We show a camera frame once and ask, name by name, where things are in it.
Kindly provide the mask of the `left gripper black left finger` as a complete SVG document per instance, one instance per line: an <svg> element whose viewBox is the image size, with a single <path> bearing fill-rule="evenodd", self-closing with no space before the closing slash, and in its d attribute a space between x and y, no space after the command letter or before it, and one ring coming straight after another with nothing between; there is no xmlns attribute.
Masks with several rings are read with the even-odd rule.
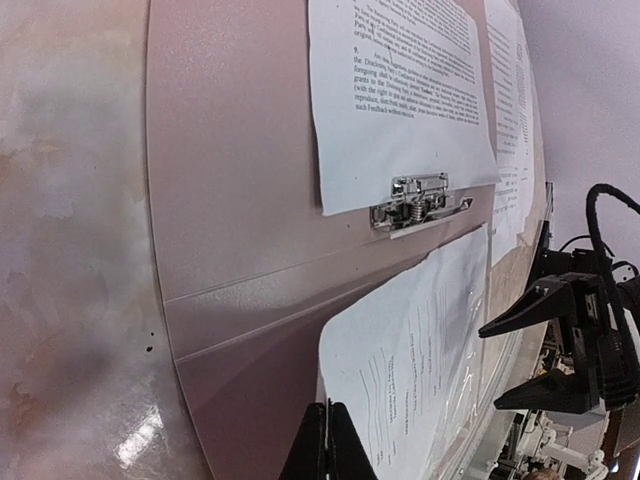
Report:
<svg viewBox="0 0 640 480"><path fill-rule="evenodd" d="M295 435L280 480L324 480L328 475L327 407L307 406Z"/></svg>

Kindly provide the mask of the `metal folder clip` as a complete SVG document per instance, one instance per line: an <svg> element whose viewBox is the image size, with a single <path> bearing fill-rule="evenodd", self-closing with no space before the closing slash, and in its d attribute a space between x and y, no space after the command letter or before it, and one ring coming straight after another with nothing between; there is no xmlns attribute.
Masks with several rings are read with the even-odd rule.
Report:
<svg viewBox="0 0 640 480"><path fill-rule="evenodd" d="M390 197L369 208L370 227L394 240L444 224L473 202L471 195L449 188L447 173L398 176L391 181Z"/></svg>

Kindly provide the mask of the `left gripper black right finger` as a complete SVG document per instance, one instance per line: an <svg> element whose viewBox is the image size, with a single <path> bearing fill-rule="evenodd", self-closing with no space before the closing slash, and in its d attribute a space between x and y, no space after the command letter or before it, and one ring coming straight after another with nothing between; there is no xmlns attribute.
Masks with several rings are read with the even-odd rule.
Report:
<svg viewBox="0 0 640 480"><path fill-rule="evenodd" d="M328 479L377 480L344 403L328 404L326 452Z"/></svg>

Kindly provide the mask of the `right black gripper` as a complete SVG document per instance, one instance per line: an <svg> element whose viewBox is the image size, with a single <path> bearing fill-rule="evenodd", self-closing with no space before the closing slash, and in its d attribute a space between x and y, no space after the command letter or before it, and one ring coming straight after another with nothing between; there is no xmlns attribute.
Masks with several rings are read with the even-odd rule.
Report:
<svg viewBox="0 0 640 480"><path fill-rule="evenodd" d="M572 360L574 372L554 369L532 378L497 398L495 408L584 414L600 401L608 411L632 403L639 379L629 372L629 351L597 275L595 252L544 249L536 254L529 283L508 310L479 329L479 337L551 320L559 351Z"/></svg>

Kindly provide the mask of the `white sheet dense English text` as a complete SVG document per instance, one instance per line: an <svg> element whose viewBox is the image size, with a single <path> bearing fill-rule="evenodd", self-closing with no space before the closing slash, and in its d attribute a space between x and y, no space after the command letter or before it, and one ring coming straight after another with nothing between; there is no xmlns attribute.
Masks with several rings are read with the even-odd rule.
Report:
<svg viewBox="0 0 640 480"><path fill-rule="evenodd" d="M313 1L308 28L325 215L388 200L397 177L497 181L483 2Z"/></svg>

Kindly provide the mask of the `white printed sheet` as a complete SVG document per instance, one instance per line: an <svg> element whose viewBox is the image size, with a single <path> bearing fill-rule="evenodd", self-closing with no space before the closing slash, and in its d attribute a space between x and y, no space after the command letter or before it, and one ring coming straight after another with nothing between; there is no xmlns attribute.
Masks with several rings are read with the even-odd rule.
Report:
<svg viewBox="0 0 640 480"><path fill-rule="evenodd" d="M318 395L346 406L379 479L421 479L470 332L484 316L488 227L430 252L322 330Z"/></svg>
<svg viewBox="0 0 640 480"><path fill-rule="evenodd" d="M509 1L485 3L493 74L500 176L491 251L497 264L516 248L534 198L533 75L522 19Z"/></svg>

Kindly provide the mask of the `pink-brown file folder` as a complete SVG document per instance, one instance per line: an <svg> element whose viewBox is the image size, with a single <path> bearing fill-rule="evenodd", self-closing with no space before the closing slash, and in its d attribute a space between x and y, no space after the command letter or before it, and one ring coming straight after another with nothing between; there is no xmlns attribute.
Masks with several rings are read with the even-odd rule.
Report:
<svg viewBox="0 0 640 480"><path fill-rule="evenodd" d="M309 71L313 1L154 1L147 149L156 264L180 386L217 479L278 478L318 395L322 330L433 250L482 225L484 316L458 363L421 479L465 475L516 334L477 331L524 290L545 205L534 95L534 198L516 248L492 263L495 183L453 190L469 210L390 239L369 208L325 215Z"/></svg>

